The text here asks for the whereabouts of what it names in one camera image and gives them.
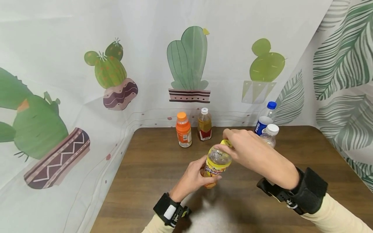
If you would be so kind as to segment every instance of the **hand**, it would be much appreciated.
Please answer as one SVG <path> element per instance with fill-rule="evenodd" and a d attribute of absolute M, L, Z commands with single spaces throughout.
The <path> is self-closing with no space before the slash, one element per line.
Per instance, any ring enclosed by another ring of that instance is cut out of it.
<path fill-rule="evenodd" d="M 288 159 L 280 155 L 253 131 L 225 129 L 223 138 L 228 139 L 234 149 L 226 145 L 215 145 L 244 167 L 261 174 L 284 189 L 294 189 L 299 182 L 299 173 Z"/>
<path fill-rule="evenodd" d="M 190 162 L 184 175 L 179 182 L 169 192 L 170 198 L 174 202 L 181 202 L 190 193 L 197 191 L 201 186 L 214 183 L 220 180 L 221 176 L 203 177 L 200 170 L 206 164 L 207 155 L 199 160 Z"/>

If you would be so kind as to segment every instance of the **wooden table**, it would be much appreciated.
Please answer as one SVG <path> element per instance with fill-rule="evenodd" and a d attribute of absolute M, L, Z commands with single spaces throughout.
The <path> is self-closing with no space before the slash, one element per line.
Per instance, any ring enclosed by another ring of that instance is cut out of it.
<path fill-rule="evenodd" d="M 171 190 L 190 161 L 222 139 L 213 128 L 201 142 L 178 145 L 175 128 L 142 128 L 135 132 L 91 232 L 139 233 L 152 218 L 153 206 Z M 301 169 L 311 167 L 328 183 L 328 193 L 373 227 L 373 194 L 327 139 L 311 126 L 280 127 L 276 150 Z M 261 176 L 233 162 L 213 189 L 201 188 L 183 204 L 193 210 L 174 232 L 318 232 L 284 203 L 256 187 Z"/>

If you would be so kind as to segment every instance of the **black wrist strap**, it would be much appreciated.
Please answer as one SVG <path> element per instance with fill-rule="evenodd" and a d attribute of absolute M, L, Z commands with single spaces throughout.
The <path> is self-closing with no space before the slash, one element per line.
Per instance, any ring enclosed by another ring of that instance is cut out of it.
<path fill-rule="evenodd" d="M 166 226 L 175 227 L 179 218 L 188 217 L 192 211 L 187 207 L 182 207 L 180 202 L 174 202 L 168 193 L 164 193 L 153 210 L 164 222 Z"/>
<path fill-rule="evenodd" d="M 304 173 L 299 168 L 297 170 L 300 175 L 299 183 L 287 193 L 304 212 L 314 214 L 321 207 L 327 190 L 327 182 L 309 167 Z"/>
<path fill-rule="evenodd" d="M 279 202 L 286 202 L 288 207 L 299 215 L 314 214 L 321 207 L 327 183 L 311 168 L 307 168 L 305 173 L 299 168 L 297 170 L 300 179 L 298 185 L 292 190 L 271 185 L 265 178 L 258 182 L 257 187 L 268 196 L 275 197 Z"/>

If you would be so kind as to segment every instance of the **green cactus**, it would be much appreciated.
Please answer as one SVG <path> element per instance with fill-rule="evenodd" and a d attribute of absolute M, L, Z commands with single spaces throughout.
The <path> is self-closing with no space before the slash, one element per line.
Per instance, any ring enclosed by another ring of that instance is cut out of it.
<path fill-rule="evenodd" d="M 119 42 L 120 42 L 119 38 L 115 38 L 114 42 L 111 43 L 107 47 L 107 49 L 105 50 L 106 56 L 115 57 L 119 61 L 122 60 L 122 58 L 123 58 L 123 47 Z"/>
<path fill-rule="evenodd" d="M 16 154 L 41 159 L 68 136 L 59 116 L 60 100 L 34 95 L 16 76 L 0 68 L 0 107 L 17 110 L 13 126 L 0 122 L 0 142 L 14 141 Z"/>
<path fill-rule="evenodd" d="M 252 46 L 253 53 L 258 57 L 250 67 L 252 81 L 272 82 L 282 72 L 285 58 L 279 53 L 270 53 L 271 44 L 265 39 L 257 40 Z"/>
<path fill-rule="evenodd" d="M 85 53 L 84 60 L 88 65 L 95 67 L 96 79 L 105 89 L 118 86 L 127 78 L 126 69 L 116 57 L 89 51 Z"/>
<path fill-rule="evenodd" d="M 209 32 L 198 26 L 187 28 L 181 40 L 171 42 L 167 47 L 168 64 L 174 82 L 172 88 L 182 90 L 204 90 L 208 82 L 202 79 L 207 57 Z"/>

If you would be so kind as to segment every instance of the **bottle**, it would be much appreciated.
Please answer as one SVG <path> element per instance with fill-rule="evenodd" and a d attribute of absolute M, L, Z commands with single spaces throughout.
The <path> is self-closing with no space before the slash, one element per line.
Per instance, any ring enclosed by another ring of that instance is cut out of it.
<path fill-rule="evenodd" d="M 233 148 L 231 142 L 229 142 L 226 139 L 221 141 L 220 144 L 227 145 Z M 223 171 L 225 171 L 229 167 L 231 162 L 232 162 L 232 157 L 229 154 L 223 151 L 220 151 L 218 149 L 215 149 L 214 147 L 211 147 L 207 155 L 206 165 L 203 171 L 203 176 L 204 177 L 217 176 Z M 208 189 L 211 189 L 215 185 L 216 185 L 216 182 L 207 184 L 205 185 L 205 187 Z"/>
<path fill-rule="evenodd" d="M 263 133 L 263 129 L 267 127 L 267 125 L 272 124 L 276 118 L 276 102 L 270 101 L 267 104 L 267 107 L 263 109 L 259 113 L 258 122 L 255 127 L 255 133 L 257 135 L 261 135 Z"/>
<path fill-rule="evenodd" d="M 274 148 L 276 145 L 276 135 L 279 133 L 279 130 L 280 128 L 277 125 L 269 124 L 260 137 Z"/>
<path fill-rule="evenodd" d="M 209 140 L 212 133 L 211 114 L 207 108 L 202 108 L 198 117 L 198 137 L 201 141 Z"/>
<path fill-rule="evenodd" d="M 179 112 L 176 121 L 179 145 L 185 148 L 192 144 L 191 126 L 186 115 L 185 112 Z"/>

